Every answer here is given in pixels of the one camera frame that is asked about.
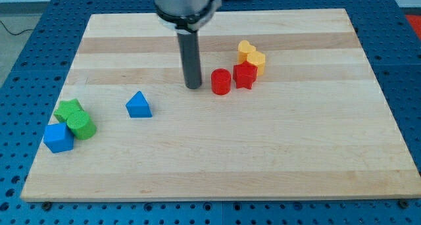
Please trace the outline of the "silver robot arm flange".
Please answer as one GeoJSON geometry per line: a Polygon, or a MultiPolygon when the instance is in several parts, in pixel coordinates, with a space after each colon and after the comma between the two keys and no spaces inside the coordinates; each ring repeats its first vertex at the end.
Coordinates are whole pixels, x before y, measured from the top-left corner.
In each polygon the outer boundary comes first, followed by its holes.
{"type": "Polygon", "coordinates": [[[179,34],[193,34],[208,23],[222,0],[153,0],[161,24],[179,34]]]}

